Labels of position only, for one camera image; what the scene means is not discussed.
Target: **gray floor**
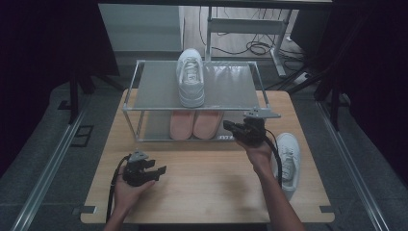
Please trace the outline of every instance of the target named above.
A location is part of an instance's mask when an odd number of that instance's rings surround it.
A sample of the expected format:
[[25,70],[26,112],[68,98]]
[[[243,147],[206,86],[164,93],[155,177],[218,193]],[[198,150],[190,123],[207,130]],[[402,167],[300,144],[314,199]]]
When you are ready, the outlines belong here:
[[[277,81],[271,60],[259,60],[265,86]],[[133,65],[121,65],[121,77],[128,86]],[[122,92],[99,79],[81,125],[93,125],[86,147],[69,147],[52,184],[40,203],[30,230],[101,230],[103,224],[84,224],[77,213],[85,203],[105,141],[112,125]],[[300,124],[315,158],[336,219],[332,223],[306,223],[308,230],[376,230],[368,207],[356,190],[330,130],[313,98],[316,86],[292,96]],[[56,88],[50,105],[33,136],[27,141],[13,165],[0,180],[0,230],[9,230],[26,202],[33,186],[56,148],[66,128],[69,111],[58,110],[68,100],[68,85]],[[341,107],[340,135],[378,204],[389,230],[408,229],[408,192],[375,146],[365,136],[348,112]],[[72,143],[82,143],[74,139]],[[145,225],[126,224],[124,230],[267,230],[264,225]]]

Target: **wrist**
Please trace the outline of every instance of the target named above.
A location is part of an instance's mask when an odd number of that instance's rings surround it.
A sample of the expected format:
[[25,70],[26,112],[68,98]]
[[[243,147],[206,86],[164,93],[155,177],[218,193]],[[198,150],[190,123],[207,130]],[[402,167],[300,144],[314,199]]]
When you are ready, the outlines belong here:
[[273,176],[272,168],[270,167],[270,165],[265,165],[263,167],[254,167],[254,171],[256,172],[261,181],[270,178],[273,179],[275,178]]

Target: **shoelace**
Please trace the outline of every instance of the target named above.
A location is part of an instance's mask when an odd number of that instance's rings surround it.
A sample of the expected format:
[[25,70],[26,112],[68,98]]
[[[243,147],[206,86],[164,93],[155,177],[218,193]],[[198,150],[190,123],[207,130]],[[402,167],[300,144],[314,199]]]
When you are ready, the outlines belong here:
[[196,59],[186,58],[184,65],[184,82],[189,84],[198,83],[198,63]]
[[293,161],[293,149],[282,146],[279,147],[282,150],[282,156],[285,156],[285,162],[282,163],[282,181],[288,182],[293,179],[294,174],[294,161]]

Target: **black cable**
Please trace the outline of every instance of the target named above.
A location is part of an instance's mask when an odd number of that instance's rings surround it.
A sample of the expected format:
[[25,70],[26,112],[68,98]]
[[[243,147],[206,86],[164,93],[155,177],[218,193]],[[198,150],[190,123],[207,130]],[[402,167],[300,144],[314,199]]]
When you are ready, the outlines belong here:
[[264,137],[264,141],[270,146],[270,148],[272,149],[272,153],[276,159],[276,164],[278,165],[278,183],[279,183],[279,186],[282,188],[282,160],[280,159],[280,156],[279,156],[279,150],[277,147],[276,139],[275,139],[276,146],[273,145],[272,141],[270,141],[270,139],[267,136]]
[[119,169],[122,166],[123,162],[126,160],[129,160],[131,154],[128,156],[123,157],[123,159],[119,162],[119,165],[117,165],[117,168],[115,170],[114,176],[112,177],[111,181],[111,187],[109,189],[109,198],[108,198],[108,209],[106,211],[106,222],[108,222],[109,218],[111,217],[111,210],[112,210],[112,202],[114,202],[114,193],[115,193],[115,185],[116,185],[116,179],[119,174]]

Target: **glass top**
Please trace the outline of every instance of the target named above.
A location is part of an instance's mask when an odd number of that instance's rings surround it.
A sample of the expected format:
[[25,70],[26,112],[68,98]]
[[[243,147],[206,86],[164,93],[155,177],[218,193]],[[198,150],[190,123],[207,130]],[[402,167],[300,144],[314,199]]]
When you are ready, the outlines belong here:
[[[250,64],[256,65],[248,62],[204,62],[205,101],[194,109],[248,111],[259,107],[252,78],[258,72],[253,71]],[[124,110],[191,110],[180,102],[176,66],[175,61],[145,62],[135,104],[133,108],[125,107]]]

